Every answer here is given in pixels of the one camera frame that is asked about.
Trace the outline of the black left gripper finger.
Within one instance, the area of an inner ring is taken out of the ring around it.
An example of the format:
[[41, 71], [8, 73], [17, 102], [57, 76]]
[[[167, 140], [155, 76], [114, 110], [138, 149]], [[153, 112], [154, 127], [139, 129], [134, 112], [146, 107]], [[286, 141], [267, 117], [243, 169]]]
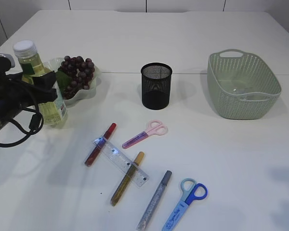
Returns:
[[54, 102], [57, 99], [56, 89], [38, 90], [36, 92], [37, 103]]
[[33, 77], [32, 80], [35, 86], [53, 86], [56, 82], [56, 74], [51, 71], [42, 76]]

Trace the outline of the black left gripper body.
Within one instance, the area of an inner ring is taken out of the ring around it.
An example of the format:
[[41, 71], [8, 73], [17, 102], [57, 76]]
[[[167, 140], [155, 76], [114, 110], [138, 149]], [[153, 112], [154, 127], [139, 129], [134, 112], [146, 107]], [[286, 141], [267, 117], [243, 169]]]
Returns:
[[22, 80], [22, 73], [0, 72], [0, 130], [25, 107], [37, 102], [38, 90]]

